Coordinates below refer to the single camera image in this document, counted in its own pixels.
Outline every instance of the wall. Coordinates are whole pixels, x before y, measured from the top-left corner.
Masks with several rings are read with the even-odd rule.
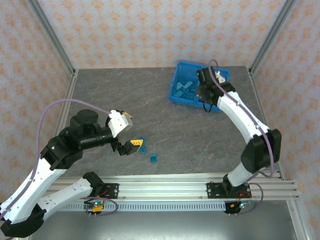
[[[0,1],[0,201],[30,173],[44,107],[65,95],[69,74],[26,0]],[[45,117],[41,146],[60,107]]]
[[[40,0],[76,68],[249,66],[285,0]]]
[[[298,0],[255,76],[266,120],[283,136],[285,175],[298,181],[315,236],[320,235],[319,13],[316,1]]]

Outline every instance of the blue plastic bin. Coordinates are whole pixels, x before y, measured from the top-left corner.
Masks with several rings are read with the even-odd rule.
[[[169,100],[179,104],[185,104],[202,108],[203,103],[199,99],[199,97],[196,96],[196,90],[198,85],[200,84],[197,76],[197,71],[207,67],[207,65],[201,65],[187,61],[180,61],[176,66],[173,80],[170,86]],[[225,80],[229,81],[230,71],[221,68],[219,70],[220,74],[225,78]],[[192,82],[192,85],[187,88],[182,87],[180,89],[177,89],[177,84],[179,82],[184,86],[188,82]],[[205,108],[209,109],[210,105],[206,103]],[[220,109],[217,106],[213,106],[212,111],[220,111]]]

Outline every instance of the gray stone surface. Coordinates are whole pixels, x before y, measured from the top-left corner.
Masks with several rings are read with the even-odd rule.
[[[262,119],[254,91],[244,66],[230,70],[230,82],[243,102]],[[110,145],[85,151],[67,176],[94,171],[105,175],[151,175],[228,172],[240,162],[245,141],[223,112],[168,100],[174,67],[80,70],[73,98],[105,110],[124,110],[133,116],[134,126],[121,135],[127,140],[143,136],[147,154],[119,156]],[[83,109],[72,103],[68,119]],[[106,115],[99,113],[104,125]],[[149,154],[157,155],[151,163]]]

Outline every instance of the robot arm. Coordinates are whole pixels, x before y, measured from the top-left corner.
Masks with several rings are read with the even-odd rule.
[[[4,235],[25,238],[68,203],[101,194],[103,181],[94,172],[88,172],[73,185],[43,197],[50,185],[82,158],[83,150],[111,144],[113,151],[118,150],[122,156],[136,152],[142,145],[143,140],[130,140],[124,145],[120,142],[118,134],[133,125],[128,113],[112,110],[105,127],[101,127],[97,120],[95,111],[81,110],[71,118],[69,127],[49,140],[41,151],[34,179],[24,194],[7,209],[31,181],[31,173],[15,193],[0,205],[1,214],[7,211],[2,218],[5,221],[1,226]]]
[[[277,129],[270,130],[268,126],[260,122],[241,101],[235,88],[229,82],[221,80],[219,72],[213,74],[216,82],[219,82],[219,85],[227,94],[236,101],[231,100],[229,96],[215,85],[208,68],[197,71],[197,75],[200,82],[196,92],[198,97],[204,103],[218,106],[227,114],[239,129],[247,144],[241,155],[241,163],[223,178],[223,190],[228,196],[231,196],[233,192],[237,191],[237,187],[243,185],[257,171],[270,165],[270,155],[262,132],[265,133],[270,142],[274,162],[277,162],[280,156],[281,133]],[[258,126],[254,124],[248,114],[250,114]]]

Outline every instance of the patterned wallpaper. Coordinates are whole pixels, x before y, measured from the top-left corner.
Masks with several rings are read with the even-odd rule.
[[[39,0],[73,66],[249,66],[285,0]]]
[[[304,193],[314,236],[320,236],[319,13],[316,1],[298,0],[255,76],[266,120],[283,135],[285,175]]]
[[[45,106],[65,95],[69,74],[26,0],[0,1],[0,201],[30,173]],[[41,146],[60,107],[45,117]]]

